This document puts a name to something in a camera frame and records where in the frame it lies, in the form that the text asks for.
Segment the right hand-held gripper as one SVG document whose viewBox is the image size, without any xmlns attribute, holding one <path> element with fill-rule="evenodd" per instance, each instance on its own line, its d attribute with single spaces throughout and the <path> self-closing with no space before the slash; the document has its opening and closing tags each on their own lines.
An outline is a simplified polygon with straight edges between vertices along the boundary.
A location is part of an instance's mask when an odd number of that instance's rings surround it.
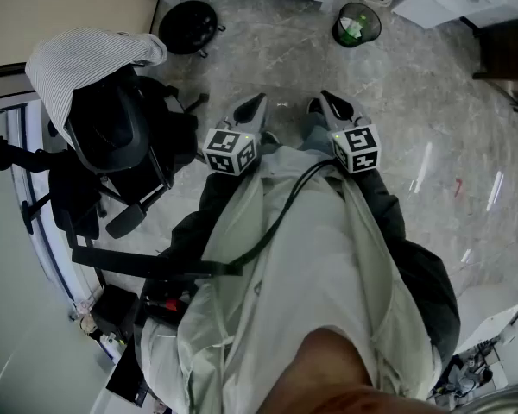
<svg viewBox="0 0 518 414">
<path fill-rule="evenodd" d="M 323 90 L 319 101 L 334 159 L 349 174 L 378 169 L 381 141 L 363 106 L 343 92 Z"/>
</svg>

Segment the person's right forearm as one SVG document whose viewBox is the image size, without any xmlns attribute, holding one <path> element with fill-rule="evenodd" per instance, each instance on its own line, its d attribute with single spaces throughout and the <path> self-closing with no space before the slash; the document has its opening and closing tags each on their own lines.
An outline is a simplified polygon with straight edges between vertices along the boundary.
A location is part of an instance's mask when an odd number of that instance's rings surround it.
<svg viewBox="0 0 518 414">
<path fill-rule="evenodd" d="M 376 169 L 351 175 L 363 194 L 391 252 L 400 250 L 406 240 L 406 228 L 397 196 L 391 194 Z"/>
</svg>

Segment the person's left forearm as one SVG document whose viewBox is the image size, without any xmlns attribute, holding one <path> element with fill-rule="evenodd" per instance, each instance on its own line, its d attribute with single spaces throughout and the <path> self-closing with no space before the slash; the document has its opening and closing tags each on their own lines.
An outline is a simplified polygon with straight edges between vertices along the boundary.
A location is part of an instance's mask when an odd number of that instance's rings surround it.
<svg viewBox="0 0 518 414">
<path fill-rule="evenodd" d="M 200 261 L 211 233 L 237 188 L 258 168 L 251 168 L 239 177 L 214 172 L 209 175 L 202 191 L 199 208 L 187 215 L 172 231 L 169 248 L 160 254 L 169 267 L 184 267 Z"/>
</svg>

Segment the dark wooden table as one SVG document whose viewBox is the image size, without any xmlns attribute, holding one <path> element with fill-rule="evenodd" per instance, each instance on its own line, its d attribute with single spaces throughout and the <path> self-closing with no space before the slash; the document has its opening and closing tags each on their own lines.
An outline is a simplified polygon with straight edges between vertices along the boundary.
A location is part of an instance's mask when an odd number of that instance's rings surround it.
<svg viewBox="0 0 518 414">
<path fill-rule="evenodd" d="M 504 95 L 518 113 L 518 18 L 483 28 L 465 17 L 460 21 L 479 44 L 479 68 L 472 78 Z"/>
</svg>

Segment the person's torso in pale vest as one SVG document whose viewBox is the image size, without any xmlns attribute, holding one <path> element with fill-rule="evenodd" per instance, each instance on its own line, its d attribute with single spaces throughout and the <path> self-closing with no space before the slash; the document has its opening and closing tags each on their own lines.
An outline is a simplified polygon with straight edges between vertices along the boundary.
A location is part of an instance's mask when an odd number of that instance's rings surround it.
<svg viewBox="0 0 518 414">
<path fill-rule="evenodd" d="M 391 252 L 349 175 L 328 169 L 298 193 L 317 150 L 266 154 L 219 217 L 201 260 L 266 247 L 236 277 L 198 282 L 176 329 L 149 319 L 145 380 L 178 414 L 256 414 L 306 336 L 328 329 L 357 349 L 371 385 L 426 402 L 460 321 L 440 258 L 407 237 Z"/>
</svg>

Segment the striped white shirt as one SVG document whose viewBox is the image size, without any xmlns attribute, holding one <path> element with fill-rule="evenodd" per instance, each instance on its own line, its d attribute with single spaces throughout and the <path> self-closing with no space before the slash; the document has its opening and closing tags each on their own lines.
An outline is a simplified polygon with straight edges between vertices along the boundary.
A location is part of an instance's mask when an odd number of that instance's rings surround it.
<svg viewBox="0 0 518 414">
<path fill-rule="evenodd" d="M 167 47 L 153 34 L 74 28 L 41 42 L 30 55 L 25 73 L 52 124 L 72 145 L 66 121 L 74 91 L 127 65 L 158 66 L 165 61 Z"/>
</svg>

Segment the black box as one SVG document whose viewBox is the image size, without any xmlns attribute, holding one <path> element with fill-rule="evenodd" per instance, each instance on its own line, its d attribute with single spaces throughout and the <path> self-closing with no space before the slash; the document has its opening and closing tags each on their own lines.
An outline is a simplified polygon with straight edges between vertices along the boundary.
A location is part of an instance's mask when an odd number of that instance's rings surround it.
<svg viewBox="0 0 518 414">
<path fill-rule="evenodd" d="M 113 334 L 118 341 L 127 343 L 133 335 L 138 302 L 134 292 L 106 285 L 92 306 L 91 315 L 105 335 Z"/>
</svg>

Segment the white low table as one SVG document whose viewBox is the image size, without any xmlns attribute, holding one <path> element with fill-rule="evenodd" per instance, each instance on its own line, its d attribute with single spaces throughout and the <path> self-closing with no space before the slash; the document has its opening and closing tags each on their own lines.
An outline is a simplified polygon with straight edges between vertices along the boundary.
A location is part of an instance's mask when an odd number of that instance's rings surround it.
<svg viewBox="0 0 518 414">
<path fill-rule="evenodd" d="M 463 354 L 474 347 L 514 333 L 518 322 L 518 304 L 505 310 L 491 312 L 473 305 L 459 307 L 461 330 L 454 354 Z"/>
</svg>

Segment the green plastic bottle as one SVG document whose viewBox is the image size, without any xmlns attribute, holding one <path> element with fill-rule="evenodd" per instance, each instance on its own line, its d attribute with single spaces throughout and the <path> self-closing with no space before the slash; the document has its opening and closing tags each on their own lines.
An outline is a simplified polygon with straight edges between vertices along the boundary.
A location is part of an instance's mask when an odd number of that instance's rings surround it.
<svg viewBox="0 0 518 414">
<path fill-rule="evenodd" d="M 346 32 L 351 38 L 352 43 L 361 43 L 366 41 L 366 35 L 364 31 L 365 23 L 367 22 L 366 15 L 360 14 L 356 18 L 349 20 L 349 25 Z"/>
</svg>

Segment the black round stool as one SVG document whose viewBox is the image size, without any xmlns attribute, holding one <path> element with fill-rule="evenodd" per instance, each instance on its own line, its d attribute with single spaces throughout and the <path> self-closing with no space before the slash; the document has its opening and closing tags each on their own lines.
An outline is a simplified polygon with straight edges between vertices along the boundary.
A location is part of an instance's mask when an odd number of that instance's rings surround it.
<svg viewBox="0 0 518 414">
<path fill-rule="evenodd" d="M 217 33 L 225 30 L 209 3 L 190 0 L 177 4 L 166 13 L 158 28 L 158 37 L 172 54 L 197 54 L 205 59 L 208 57 L 205 47 Z"/>
</svg>

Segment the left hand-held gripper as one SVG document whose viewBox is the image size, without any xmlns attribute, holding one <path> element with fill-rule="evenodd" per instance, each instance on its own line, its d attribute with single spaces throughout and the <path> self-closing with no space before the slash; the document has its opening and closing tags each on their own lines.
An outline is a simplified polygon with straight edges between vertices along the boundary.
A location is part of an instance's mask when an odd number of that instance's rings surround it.
<svg viewBox="0 0 518 414">
<path fill-rule="evenodd" d="M 265 93 L 244 97 L 208 130 L 201 152 L 211 170 L 241 175 L 257 162 L 267 111 L 268 97 Z"/>
</svg>

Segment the black mesh wastebasket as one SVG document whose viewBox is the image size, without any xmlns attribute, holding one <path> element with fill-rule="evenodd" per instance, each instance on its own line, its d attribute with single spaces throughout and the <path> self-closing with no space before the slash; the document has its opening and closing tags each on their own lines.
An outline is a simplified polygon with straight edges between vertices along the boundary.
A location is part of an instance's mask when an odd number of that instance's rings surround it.
<svg viewBox="0 0 518 414">
<path fill-rule="evenodd" d="M 366 35 L 366 41 L 361 43 L 352 43 L 351 38 L 343 35 L 343 30 L 339 24 L 339 18 L 346 16 L 349 18 L 356 18 L 360 14 L 366 15 L 367 22 L 364 26 Z M 345 4 L 336 18 L 335 23 L 332 26 L 332 38 L 342 47 L 353 48 L 362 45 L 367 42 L 376 40 L 382 32 L 382 23 L 377 13 L 370 7 L 362 3 L 347 3 Z"/>
</svg>

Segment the black battery pack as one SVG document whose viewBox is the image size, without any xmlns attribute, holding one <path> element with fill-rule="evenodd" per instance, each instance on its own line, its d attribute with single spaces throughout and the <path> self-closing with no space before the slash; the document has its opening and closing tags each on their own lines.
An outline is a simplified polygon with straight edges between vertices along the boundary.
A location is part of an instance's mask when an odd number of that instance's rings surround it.
<svg viewBox="0 0 518 414">
<path fill-rule="evenodd" d="M 198 290 L 194 281 L 151 281 L 141 295 L 142 316 L 176 329 Z"/>
</svg>

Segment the black office chair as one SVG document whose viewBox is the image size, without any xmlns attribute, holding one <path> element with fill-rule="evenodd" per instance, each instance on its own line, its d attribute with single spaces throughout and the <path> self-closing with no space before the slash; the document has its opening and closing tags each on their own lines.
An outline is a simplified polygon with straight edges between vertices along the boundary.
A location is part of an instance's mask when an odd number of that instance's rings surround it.
<svg viewBox="0 0 518 414">
<path fill-rule="evenodd" d="M 198 158 L 193 112 L 208 100 L 201 93 L 184 106 L 176 87 L 132 65 L 73 92 L 65 126 L 74 151 L 88 171 L 111 182 L 99 192 L 124 206 L 107 223 L 109 236 L 119 239 L 139 226 L 172 189 L 175 174 Z"/>
</svg>

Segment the beige partition panel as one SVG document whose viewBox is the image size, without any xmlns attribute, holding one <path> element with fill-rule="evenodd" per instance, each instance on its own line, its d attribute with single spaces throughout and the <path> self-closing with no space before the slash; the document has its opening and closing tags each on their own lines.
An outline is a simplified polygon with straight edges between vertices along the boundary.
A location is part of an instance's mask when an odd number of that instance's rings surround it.
<svg viewBox="0 0 518 414">
<path fill-rule="evenodd" d="M 0 0 L 0 66 L 24 62 L 40 41 L 71 28 L 149 31 L 158 0 Z"/>
</svg>

